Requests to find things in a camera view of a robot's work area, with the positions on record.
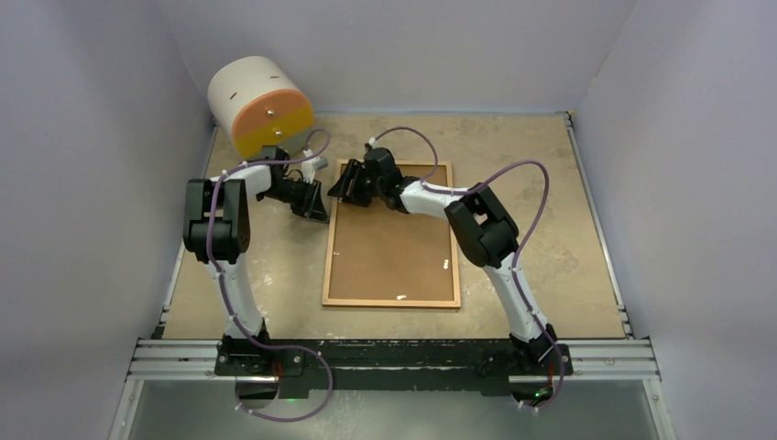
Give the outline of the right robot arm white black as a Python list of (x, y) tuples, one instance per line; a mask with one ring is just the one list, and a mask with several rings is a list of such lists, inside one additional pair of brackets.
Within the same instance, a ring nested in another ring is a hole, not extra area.
[(553, 326), (541, 312), (520, 266), (528, 240), (487, 182), (445, 187), (402, 173), (391, 152), (373, 148), (351, 159), (328, 192), (347, 204), (367, 207), (375, 198), (406, 215), (428, 215), (448, 222), (466, 259), (493, 284), (507, 316), (517, 366), (535, 373), (551, 353), (562, 355)]

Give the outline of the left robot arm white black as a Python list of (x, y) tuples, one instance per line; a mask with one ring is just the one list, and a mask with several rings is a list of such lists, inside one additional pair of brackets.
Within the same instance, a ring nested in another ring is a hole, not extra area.
[(317, 157), (307, 150), (303, 158), (292, 159), (282, 148), (265, 146), (253, 159), (215, 178), (192, 179), (186, 186), (184, 247), (206, 266), (219, 291), (225, 315), (224, 357), (237, 357), (252, 375), (268, 371), (273, 352), (284, 347), (272, 344), (247, 274), (248, 200), (276, 200), (297, 216), (328, 223), (317, 167), (308, 163)]

